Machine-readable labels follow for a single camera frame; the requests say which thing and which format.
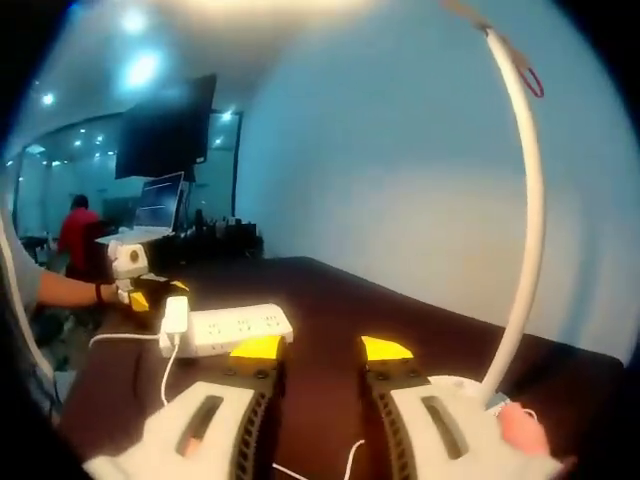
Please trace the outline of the person's left hand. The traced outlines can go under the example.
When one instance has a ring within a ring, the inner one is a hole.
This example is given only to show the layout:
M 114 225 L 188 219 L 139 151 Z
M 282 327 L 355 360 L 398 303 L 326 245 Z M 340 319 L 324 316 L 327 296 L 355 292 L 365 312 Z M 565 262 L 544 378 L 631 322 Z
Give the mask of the person's left hand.
M 101 303 L 128 305 L 126 291 L 117 284 L 101 284 L 96 293 Z

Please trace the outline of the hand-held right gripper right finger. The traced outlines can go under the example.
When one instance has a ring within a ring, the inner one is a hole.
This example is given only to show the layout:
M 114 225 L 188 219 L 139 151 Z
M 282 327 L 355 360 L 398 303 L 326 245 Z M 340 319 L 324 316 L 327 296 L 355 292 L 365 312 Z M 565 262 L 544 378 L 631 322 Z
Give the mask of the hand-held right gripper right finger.
M 360 404 L 376 479 L 558 479 L 565 466 L 509 439 L 479 383 L 429 377 L 406 347 L 360 339 Z

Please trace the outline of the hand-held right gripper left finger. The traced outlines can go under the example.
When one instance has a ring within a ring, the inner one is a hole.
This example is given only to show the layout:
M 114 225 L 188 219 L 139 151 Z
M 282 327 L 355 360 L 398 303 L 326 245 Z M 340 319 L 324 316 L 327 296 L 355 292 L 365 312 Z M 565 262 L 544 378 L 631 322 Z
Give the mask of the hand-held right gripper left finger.
M 141 439 L 83 465 L 93 479 L 270 479 L 281 424 L 284 337 L 241 342 L 144 423 Z

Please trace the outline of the person's right hand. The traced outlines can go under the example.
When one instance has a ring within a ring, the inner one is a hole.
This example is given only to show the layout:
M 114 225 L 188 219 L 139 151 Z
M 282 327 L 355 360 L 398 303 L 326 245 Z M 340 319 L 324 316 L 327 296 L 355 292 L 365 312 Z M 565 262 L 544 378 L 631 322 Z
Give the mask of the person's right hand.
M 550 447 L 543 426 L 517 402 L 506 404 L 498 416 L 502 438 L 529 455 L 549 455 Z

